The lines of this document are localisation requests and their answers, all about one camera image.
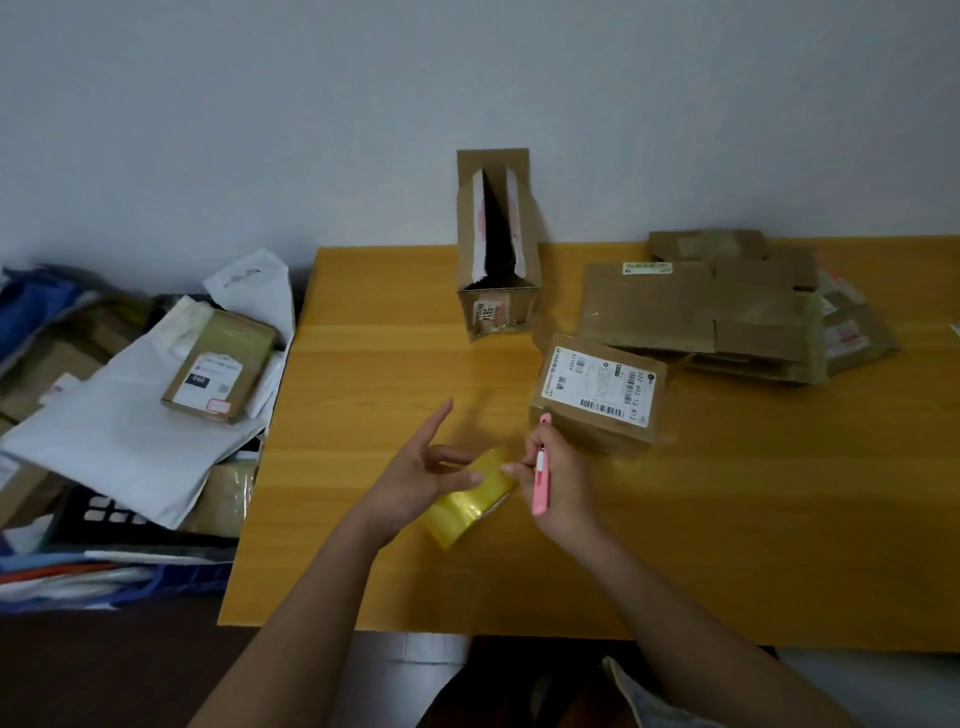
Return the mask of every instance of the flattened cardboard box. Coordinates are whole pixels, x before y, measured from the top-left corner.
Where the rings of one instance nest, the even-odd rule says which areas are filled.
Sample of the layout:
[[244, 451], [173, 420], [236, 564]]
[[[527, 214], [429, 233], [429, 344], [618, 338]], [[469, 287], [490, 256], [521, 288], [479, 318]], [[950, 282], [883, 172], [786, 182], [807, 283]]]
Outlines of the flattened cardboard box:
[[108, 360], [98, 347], [49, 327], [0, 379], [0, 414], [23, 422], [60, 392], [90, 379]]
[[790, 271], [793, 287], [812, 291], [817, 287], [813, 252], [803, 245], [771, 245], [759, 230], [655, 231], [648, 242], [654, 260], [669, 262], [742, 257], [774, 259]]
[[[0, 436], [6, 434], [11, 427], [12, 423], [0, 418]], [[0, 529], [8, 525], [26, 525], [24, 522], [15, 521], [14, 517], [48, 474], [50, 472], [43, 468], [0, 452]]]
[[820, 271], [817, 291], [824, 316], [827, 369], [834, 375], [900, 348], [866, 297], [845, 280]]
[[597, 449], [655, 443], [668, 367], [661, 361], [554, 334], [530, 399], [564, 435]]
[[794, 290], [792, 277], [776, 259], [591, 264], [577, 334], [618, 348], [697, 353], [690, 366], [699, 368], [820, 382], [818, 304]]
[[113, 313], [105, 303], [82, 308], [66, 325], [110, 356], [116, 356], [143, 333]]
[[526, 149], [457, 152], [457, 296], [471, 340], [525, 330], [540, 295]]
[[239, 421], [276, 339], [271, 326], [214, 311], [161, 401], [197, 417]]

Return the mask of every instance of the small brown box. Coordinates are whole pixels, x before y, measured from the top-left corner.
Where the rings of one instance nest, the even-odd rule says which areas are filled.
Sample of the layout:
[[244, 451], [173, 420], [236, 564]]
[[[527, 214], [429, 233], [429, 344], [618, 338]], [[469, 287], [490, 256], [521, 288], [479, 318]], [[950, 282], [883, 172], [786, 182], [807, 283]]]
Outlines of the small brown box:
[[66, 325], [110, 356], [116, 356], [143, 333], [113, 313], [105, 303], [82, 308]]
[[60, 392], [89, 379], [109, 360], [100, 348], [49, 327], [0, 379], [0, 414], [23, 422]]
[[554, 334], [530, 399], [531, 417], [601, 450], [657, 442], [668, 367], [565, 334]]
[[161, 401], [197, 417], [238, 422], [276, 338], [271, 326], [214, 311]]
[[457, 296], [470, 339], [527, 329], [540, 240], [526, 149], [457, 152]]

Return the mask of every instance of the open cardboard box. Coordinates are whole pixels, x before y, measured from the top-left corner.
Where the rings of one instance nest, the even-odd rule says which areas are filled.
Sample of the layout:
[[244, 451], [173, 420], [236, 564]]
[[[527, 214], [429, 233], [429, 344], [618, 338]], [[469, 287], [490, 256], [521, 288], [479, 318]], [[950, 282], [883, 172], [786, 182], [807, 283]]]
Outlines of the open cardboard box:
[[540, 295], [526, 149], [457, 152], [457, 296], [471, 340], [528, 328]]

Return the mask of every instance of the barcode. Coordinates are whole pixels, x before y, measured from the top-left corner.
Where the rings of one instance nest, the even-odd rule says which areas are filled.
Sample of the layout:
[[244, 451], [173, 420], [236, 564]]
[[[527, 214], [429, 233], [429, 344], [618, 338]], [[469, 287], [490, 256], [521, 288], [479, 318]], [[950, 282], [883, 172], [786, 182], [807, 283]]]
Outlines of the barcode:
[[617, 407], [611, 407], [608, 404], [597, 404], [595, 401], [580, 400], [580, 406], [591, 409], [594, 412], [602, 412], [612, 417], [623, 417], [623, 410]]
[[624, 404], [632, 404], [634, 401], [634, 387], [636, 386], [636, 372], [630, 372], [627, 377], [627, 392], [623, 396]]

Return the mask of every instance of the wooden table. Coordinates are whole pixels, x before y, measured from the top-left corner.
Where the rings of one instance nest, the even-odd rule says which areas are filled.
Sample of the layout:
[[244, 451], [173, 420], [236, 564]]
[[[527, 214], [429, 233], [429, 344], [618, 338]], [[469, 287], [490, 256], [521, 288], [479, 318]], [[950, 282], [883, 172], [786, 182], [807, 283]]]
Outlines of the wooden table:
[[[593, 463], [604, 520], [756, 643], [960, 650], [960, 239], [809, 241], [903, 351], [823, 387], [687, 372], [671, 444]], [[544, 310], [572, 331], [595, 260], [543, 245]], [[519, 449], [540, 354], [470, 344], [453, 248], [323, 249], [220, 620], [261, 624], [416, 426], [452, 396], [448, 443]], [[360, 629], [627, 637], [519, 497], [442, 552], [419, 525], [373, 565]]]

